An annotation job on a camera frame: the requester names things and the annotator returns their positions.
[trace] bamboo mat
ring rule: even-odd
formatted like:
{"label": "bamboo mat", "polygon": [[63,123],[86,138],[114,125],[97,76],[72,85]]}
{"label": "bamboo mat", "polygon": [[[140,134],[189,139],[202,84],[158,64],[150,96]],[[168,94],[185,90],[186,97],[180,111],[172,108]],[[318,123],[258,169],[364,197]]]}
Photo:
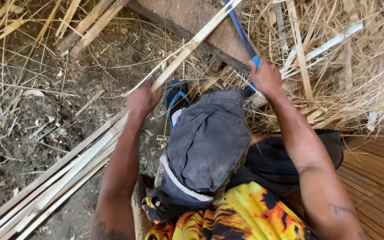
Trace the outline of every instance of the bamboo mat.
{"label": "bamboo mat", "polygon": [[[384,239],[384,137],[346,141],[344,161],[337,170],[350,199],[355,205],[360,224],[367,236]],[[285,197],[285,202],[304,216],[299,192]]]}

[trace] soil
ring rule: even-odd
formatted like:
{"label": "soil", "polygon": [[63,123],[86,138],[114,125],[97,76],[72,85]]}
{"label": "soil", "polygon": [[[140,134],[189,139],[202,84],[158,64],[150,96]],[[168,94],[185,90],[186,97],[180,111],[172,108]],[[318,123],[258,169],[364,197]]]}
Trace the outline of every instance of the soil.
{"label": "soil", "polygon": [[[63,14],[58,13],[55,19],[62,17]],[[142,19],[148,22],[146,18],[128,8],[124,8],[118,17]],[[36,36],[41,26],[41,24],[28,22],[22,26],[22,29]],[[29,61],[28,71],[21,78],[20,83],[36,77],[26,86],[63,91],[77,94],[79,97],[54,95],[47,92],[43,92],[44,97],[20,95],[16,109],[11,108],[5,117],[0,117],[0,207],[62,158],[66,151],[72,150],[116,112],[126,107],[125,98],[120,95],[133,88],[158,61],[123,68],[103,69],[104,67],[125,66],[160,58],[172,52],[177,44],[177,42],[174,42],[174,45],[169,44],[169,49],[165,52],[158,48],[157,41],[161,41],[158,35],[161,35],[161,31],[155,26],[141,21],[117,19],[105,28],[79,58],[69,58],[66,64],[66,58],[60,57],[57,51],[58,44],[54,37],[54,29],[57,27],[58,23],[52,26],[53,30],[49,37],[44,38],[46,46],[56,55],[53,56],[48,50],[44,51],[42,47],[37,48],[32,55],[32,59],[36,62]],[[175,39],[175,36],[167,32],[167,38]],[[33,43],[34,39],[17,31],[6,39],[6,48],[17,52],[21,47]],[[25,47],[19,53],[28,56],[30,49]],[[7,60],[12,56],[12,53],[5,52],[4,58]],[[15,82],[24,63],[24,57],[14,56],[9,62],[12,67],[4,68],[3,74],[0,71],[0,81]],[[104,89],[104,93],[75,117],[75,113],[100,89]],[[5,111],[10,108],[10,102],[16,99],[20,90],[13,92],[6,87],[3,87],[3,90],[0,89],[0,102],[1,110]],[[165,107],[161,101],[146,122],[148,131],[141,136],[140,174],[147,178],[154,177],[157,171],[159,156],[163,153],[164,141],[161,136],[169,135],[169,124],[166,125],[164,112]],[[39,136],[46,132],[49,134],[40,142],[29,140],[28,137],[33,132],[49,121],[49,116],[54,117],[55,120],[49,123]],[[13,122],[12,131],[8,134]],[[56,124],[60,124],[60,128],[65,129],[66,133],[60,134]],[[87,238],[103,173],[104,168],[41,224],[29,239]]]}

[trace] hand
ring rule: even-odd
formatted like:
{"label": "hand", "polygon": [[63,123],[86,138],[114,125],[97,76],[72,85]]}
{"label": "hand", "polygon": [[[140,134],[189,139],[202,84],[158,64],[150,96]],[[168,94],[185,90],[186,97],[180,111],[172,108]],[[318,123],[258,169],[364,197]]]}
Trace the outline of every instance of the hand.
{"label": "hand", "polygon": [[269,64],[264,57],[260,59],[259,69],[253,61],[248,61],[248,64],[251,68],[251,80],[265,97],[280,91],[284,93],[281,88],[281,74],[275,65]]}
{"label": "hand", "polygon": [[164,89],[158,90],[154,95],[152,93],[152,84],[153,81],[148,79],[128,96],[129,116],[133,117],[134,120],[144,122],[160,101]]}

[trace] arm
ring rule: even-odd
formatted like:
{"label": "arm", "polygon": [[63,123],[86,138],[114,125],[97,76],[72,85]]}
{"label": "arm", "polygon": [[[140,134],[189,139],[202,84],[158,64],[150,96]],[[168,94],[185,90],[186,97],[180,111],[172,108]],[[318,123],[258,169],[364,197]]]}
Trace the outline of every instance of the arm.
{"label": "arm", "polygon": [[150,81],[128,97],[127,122],[104,172],[91,240],[136,239],[131,195],[139,173],[140,135],[160,98],[161,94],[153,96]]}
{"label": "arm", "polygon": [[280,123],[285,149],[300,176],[303,204],[315,229],[330,240],[366,239],[327,150],[288,100],[281,88],[278,69],[265,58],[260,59],[258,70],[253,62],[250,66],[251,79],[269,101]]}

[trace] flip-flop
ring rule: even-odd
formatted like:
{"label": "flip-flop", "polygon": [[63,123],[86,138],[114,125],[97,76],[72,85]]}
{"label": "flip-flop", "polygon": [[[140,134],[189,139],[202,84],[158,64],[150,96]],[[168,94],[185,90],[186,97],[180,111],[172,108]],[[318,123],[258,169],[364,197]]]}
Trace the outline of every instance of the flip-flop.
{"label": "flip-flop", "polygon": [[178,79],[171,81],[165,90],[164,100],[168,110],[171,130],[174,128],[171,120],[172,110],[174,113],[179,109],[187,108],[191,105],[189,98],[186,96],[187,92],[188,90],[186,84]]}

